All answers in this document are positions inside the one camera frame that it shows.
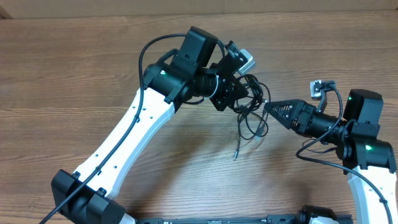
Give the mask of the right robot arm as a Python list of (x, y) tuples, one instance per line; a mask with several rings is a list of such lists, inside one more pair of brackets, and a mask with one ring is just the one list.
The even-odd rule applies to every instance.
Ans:
[[(397, 223), (397, 164), (392, 145), (377, 138), (383, 108), (382, 95), (352, 89), (346, 104), (339, 104), (339, 115), (324, 113), (326, 94), (335, 87), (316, 87), (315, 107), (303, 100), (268, 102), (265, 110), (285, 128), (312, 141), (296, 156), (341, 169), (348, 178), (358, 223)], [(341, 164), (303, 156), (315, 143), (332, 144)]]

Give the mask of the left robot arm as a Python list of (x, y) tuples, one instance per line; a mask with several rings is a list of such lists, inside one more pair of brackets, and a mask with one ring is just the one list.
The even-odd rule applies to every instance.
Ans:
[(179, 49), (139, 68), (135, 98), (100, 147), (72, 173), (54, 176), (55, 212), (73, 223), (134, 223), (116, 197), (154, 134), (194, 96), (209, 99), (219, 111), (247, 96), (239, 78), (254, 64), (246, 49), (191, 27)]

